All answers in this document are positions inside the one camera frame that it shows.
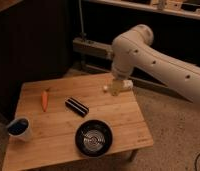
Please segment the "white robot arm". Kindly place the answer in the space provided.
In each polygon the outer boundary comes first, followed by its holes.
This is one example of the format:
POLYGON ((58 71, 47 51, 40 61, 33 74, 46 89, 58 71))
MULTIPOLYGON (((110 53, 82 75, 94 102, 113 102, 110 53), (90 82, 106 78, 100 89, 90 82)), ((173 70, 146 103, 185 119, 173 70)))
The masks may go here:
POLYGON ((151 28, 144 24, 118 35, 112 42, 113 76, 125 80, 138 68, 200 105, 200 67, 154 50, 153 39, 151 28))

